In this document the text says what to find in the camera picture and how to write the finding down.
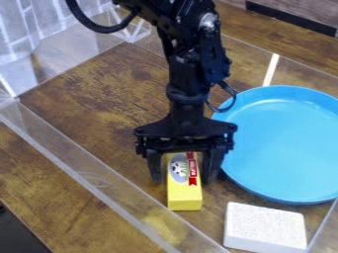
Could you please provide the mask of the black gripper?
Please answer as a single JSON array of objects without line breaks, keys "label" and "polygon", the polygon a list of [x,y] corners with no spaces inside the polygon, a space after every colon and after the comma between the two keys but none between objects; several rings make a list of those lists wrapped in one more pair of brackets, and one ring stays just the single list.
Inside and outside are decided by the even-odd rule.
[{"label": "black gripper", "polygon": [[219,174],[224,154],[234,148],[235,124],[206,118],[204,107],[215,113],[228,112],[236,102],[236,92],[226,84],[220,87],[231,94],[227,106],[214,107],[208,93],[184,93],[167,86],[168,114],[156,122],[135,128],[136,153],[147,158],[152,180],[163,180],[163,157],[167,152],[202,151],[202,183],[208,184]]}]

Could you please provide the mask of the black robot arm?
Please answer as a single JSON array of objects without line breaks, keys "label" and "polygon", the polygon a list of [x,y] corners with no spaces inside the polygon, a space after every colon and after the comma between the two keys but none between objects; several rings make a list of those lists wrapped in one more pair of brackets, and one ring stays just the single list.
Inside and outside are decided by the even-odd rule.
[{"label": "black robot arm", "polygon": [[168,114],[135,129],[136,153],[148,160],[152,180],[162,180],[162,158],[170,152],[202,153],[200,179],[216,178],[224,154],[234,148],[231,123],[203,111],[210,88],[227,88],[231,60],[220,40],[220,20],[212,0],[113,0],[156,28],[168,62]]}]

